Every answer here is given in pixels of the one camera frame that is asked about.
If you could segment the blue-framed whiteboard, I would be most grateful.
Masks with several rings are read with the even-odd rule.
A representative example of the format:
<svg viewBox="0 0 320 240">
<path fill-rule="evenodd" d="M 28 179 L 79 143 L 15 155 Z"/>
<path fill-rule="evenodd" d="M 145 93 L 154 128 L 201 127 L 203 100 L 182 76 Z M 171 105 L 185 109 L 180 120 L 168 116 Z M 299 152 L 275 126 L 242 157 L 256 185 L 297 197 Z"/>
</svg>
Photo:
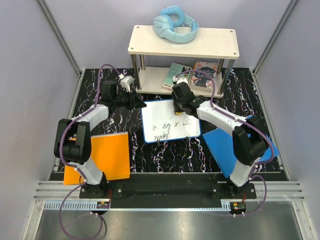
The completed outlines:
<svg viewBox="0 0 320 240">
<path fill-rule="evenodd" d="M 197 138 L 202 134 L 200 120 L 184 112 L 176 115 L 172 99 L 146 101 L 145 104 L 141 120 L 146 143 Z"/>
</svg>

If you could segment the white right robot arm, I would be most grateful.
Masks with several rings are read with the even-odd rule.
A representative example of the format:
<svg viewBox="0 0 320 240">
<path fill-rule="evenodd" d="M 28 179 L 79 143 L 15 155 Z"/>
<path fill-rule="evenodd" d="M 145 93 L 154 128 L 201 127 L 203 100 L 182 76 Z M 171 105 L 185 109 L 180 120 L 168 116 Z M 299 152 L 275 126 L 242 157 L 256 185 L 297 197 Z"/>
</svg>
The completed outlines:
<svg viewBox="0 0 320 240">
<path fill-rule="evenodd" d="M 239 198 L 245 192 L 245 184 L 253 179 L 257 165 L 266 164 L 278 151 L 267 136 L 262 121 L 254 116 L 239 116 L 213 103 L 202 95 L 195 96 L 185 82 L 172 88 L 175 114 L 186 113 L 216 126 L 202 137 L 214 156 L 222 173 L 231 183 L 228 195 Z"/>
</svg>

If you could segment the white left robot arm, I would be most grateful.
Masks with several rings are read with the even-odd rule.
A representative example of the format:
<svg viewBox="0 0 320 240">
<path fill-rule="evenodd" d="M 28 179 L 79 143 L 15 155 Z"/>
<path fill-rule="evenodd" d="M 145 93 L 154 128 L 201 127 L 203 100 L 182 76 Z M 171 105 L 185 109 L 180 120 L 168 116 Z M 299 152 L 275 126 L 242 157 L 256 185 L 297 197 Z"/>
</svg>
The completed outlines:
<svg viewBox="0 0 320 240">
<path fill-rule="evenodd" d="M 103 198 L 108 193 L 108 186 L 103 182 L 105 174 L 91 158 L 91 131 L 117 108 L 138 110 L 147 106 L 139 99 L 133 82 L 132 76 L 126 76 L 120 82 L 104 81 L 88 110 L 71 119 L 62 118 L 57 125 L 55 157 L 74 168 L 83 177 L 84 183 L 91 185 L 90 192 L 97 198 Z"/>
</svg>

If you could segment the black marble-pattern mat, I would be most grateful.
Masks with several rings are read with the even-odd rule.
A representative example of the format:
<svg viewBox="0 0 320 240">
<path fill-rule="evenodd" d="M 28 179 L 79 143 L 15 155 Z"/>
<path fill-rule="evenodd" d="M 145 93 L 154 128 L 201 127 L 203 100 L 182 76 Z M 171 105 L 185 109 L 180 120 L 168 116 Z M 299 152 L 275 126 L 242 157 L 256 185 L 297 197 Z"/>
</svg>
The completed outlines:
<svg viewBox="0 0 320 240">
<path fill-rule="evenodd" d="M 97 92 L 98 68 L 85 69 L 77 90 L 72 116 L 87 110 Z M 235 67 L 227 79 L 224 96 L 218 101 L 220 107 L 240 116 L 254 114 L 262 119 L 268 132 L 266 118 L 249 68 Z M 220 169 L 202 136 L 190 140 L 178 139 L 146 143 L 143 136 L 142 116 L 139 110 L 118 108 L 106 121 L 92 131 L 93 136 L 128 133 L 129 163 L 131 173 L 218 173 Z M 287 181 L 285 170 L 277 157 L 270 163 L 260 165 L 255 172 L 266 181 Z M 78 184 L 79 174 L 60 161 L 55 164 L 50 180 L 64 180 L 66 185 Z"/>
</svg>

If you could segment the Little Women book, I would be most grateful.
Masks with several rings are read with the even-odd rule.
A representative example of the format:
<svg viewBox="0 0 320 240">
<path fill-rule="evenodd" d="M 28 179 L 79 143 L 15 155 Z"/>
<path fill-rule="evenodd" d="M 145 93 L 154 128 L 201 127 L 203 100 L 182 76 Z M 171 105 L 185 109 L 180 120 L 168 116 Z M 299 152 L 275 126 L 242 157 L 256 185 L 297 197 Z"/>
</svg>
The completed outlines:
<svg viewBox="0 0 320 240">
<path fill-rule="evenodd" d="M 195 70 L 199 70 L 192 73 L 190 80 L 190 88 L 202 91 L 211 91 L 213 89 L 213 83 L 217 74 L 218 64 L 216 62 L 197 61 L 194 65 Z"/>
</svg>

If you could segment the teal paperback book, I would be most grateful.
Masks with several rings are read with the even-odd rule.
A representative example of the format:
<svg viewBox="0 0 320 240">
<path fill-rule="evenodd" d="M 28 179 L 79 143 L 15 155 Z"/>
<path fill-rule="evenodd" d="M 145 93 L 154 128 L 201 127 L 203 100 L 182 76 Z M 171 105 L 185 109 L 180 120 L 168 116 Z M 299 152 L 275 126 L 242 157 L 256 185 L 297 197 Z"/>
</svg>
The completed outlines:
<svg viewBox="0 0 320 240">
<path fill-rule="evenodd" d="M 192 72 L 184 73 L 184 72 L 190 71 L 191 69 L 192 67 L 190 66 L 181 65 L 178 63 L 172 63 L 170 65 L 169 71 L 163 81 L 161 88 L 167 91 L 171 91 L 172 87 L 175 85 L 175 83 L 177 83 L 177 81 L 176 82 L 174 81 L 177 75 L 179 75 L 178 79 L 185 78 L 186 83 L 189 85 L 190 78 L 192 77 L 193 73 Z"/>
</svg>

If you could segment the orange folder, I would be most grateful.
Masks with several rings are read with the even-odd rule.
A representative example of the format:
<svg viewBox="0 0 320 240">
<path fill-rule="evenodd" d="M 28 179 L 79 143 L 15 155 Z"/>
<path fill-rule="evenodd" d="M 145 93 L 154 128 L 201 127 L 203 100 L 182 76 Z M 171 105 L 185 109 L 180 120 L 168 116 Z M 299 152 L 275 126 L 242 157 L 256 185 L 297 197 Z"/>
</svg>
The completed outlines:
<svg viewBox="0 0 320 240">
<path fill-rule="evenodd" d="M 79 165 L 86 183 L 98 185 L 103 175 L 108 181 L 130 177 L 129 137 L 127 132 L 91 137 L 91 155 L 84 165 Z"/>
</svg>

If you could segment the white two-tier shelf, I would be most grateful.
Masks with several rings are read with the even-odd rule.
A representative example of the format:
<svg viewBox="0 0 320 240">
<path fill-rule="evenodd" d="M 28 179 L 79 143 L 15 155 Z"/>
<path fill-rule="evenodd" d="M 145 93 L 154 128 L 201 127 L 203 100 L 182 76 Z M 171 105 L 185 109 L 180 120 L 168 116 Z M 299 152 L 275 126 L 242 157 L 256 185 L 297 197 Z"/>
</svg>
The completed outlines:
<svg viewBox="0 0 320 240">
<path fill-rule="evenodd" d="M 229 74 L 240 56 L 235 29 L 201 27 L 192 42 L 178 44 L 159 38 L 151 25 L 133 27 L 128 53 L 136 90 L 142 94 L 170 95 L 162 85 L 172 63 L 192 67 L 196 61 L 218 62 L 215 98 L 223 97 Z M 228 65 L 221 73 L 224 63 Z"/>
</svg>

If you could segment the light blue headphones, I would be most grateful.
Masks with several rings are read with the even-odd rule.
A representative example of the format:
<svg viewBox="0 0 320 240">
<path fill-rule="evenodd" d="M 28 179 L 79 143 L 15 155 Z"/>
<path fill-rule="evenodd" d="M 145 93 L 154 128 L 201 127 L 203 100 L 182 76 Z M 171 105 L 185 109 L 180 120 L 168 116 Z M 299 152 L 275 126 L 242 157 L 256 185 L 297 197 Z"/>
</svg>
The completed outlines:
<svg viewBox="0 0 320 240">
<path fill-rule="evenodd" d="M 175 28 L 188 27 L 187 33 L 177 33 Z M 199 23 L 177 5 L 168 6 L 153 18 L 153 29 L 159 38 L 169 40 L 173 43 L 186 44 L 192 42 L 198 34 Z"/>
</svg>

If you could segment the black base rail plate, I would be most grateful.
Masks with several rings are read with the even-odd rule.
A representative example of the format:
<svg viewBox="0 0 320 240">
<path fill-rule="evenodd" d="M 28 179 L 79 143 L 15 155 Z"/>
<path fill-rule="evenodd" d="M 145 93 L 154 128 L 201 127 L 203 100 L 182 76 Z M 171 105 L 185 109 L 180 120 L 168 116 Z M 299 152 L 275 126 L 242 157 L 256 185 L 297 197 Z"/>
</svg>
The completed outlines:
<svg viewBox="0 0 320 240">
<path fill-rule="evenodd" d="M 133 173 L 128 179 L 108 180 L 106 192 L 93 187 L 80 189 L 81 199 L 124 199 L 130 196 L 201 195 L 213 199 L 254 200 L 257 198 L 253 183 L 236 187 L 221 173 Z"/>
</svg>

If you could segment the aluminium slotted rail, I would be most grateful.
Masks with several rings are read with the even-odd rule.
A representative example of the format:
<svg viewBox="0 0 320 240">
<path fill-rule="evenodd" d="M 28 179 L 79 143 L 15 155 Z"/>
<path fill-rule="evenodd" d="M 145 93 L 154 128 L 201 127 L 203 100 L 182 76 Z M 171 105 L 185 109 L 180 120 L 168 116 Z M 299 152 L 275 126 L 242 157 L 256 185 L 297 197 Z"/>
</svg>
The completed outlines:
<svg viewBox="0 0 320 240">
<path fill-rule="evenodd" d="M 47 210 L 91 211 L 204 211 L 229 212 L 250 202 L 303 202 L 305 200 L 297 182 L 254 181 L 256 199 L 214 199 L 204 195 L 136 195 L 124 199 L 80 198 L 80 188 L 63 185 L 61 181 L 41 181 L 34 200 L 41 201 Z"/>
</svg>

